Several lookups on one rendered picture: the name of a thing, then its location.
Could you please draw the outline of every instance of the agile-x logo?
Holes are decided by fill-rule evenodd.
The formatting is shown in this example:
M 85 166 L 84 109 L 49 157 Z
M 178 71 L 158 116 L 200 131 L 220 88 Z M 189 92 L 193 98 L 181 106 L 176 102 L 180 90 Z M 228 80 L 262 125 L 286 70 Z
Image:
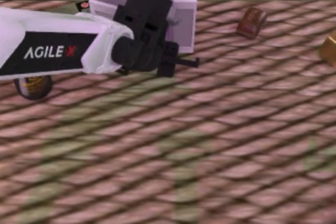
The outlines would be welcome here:
M 74 57 L 77 46 L 39 46 L 30 47 L 26 52 L 24 59 L 40 59 L 40 58 L 60 58 L 63 56 Z

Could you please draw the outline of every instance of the black round object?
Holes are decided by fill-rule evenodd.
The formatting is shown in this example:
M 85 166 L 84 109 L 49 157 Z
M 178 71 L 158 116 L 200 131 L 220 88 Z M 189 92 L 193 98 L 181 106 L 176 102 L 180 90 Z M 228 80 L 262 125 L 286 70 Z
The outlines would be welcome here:
M 53 83 L 51 76 L 19 78 L 14 80 L 17 92 L 27 100 L 40 100 L 51 92 Z

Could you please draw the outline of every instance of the black can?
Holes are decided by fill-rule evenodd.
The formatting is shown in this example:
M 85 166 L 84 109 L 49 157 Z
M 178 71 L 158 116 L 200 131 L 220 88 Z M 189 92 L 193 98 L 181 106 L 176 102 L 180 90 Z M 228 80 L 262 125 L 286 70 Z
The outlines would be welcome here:
M 46 97 L 53 88 L 51 76 L 37 76 L 14 80 L 17 92 L 27 100 L 40 100 Z

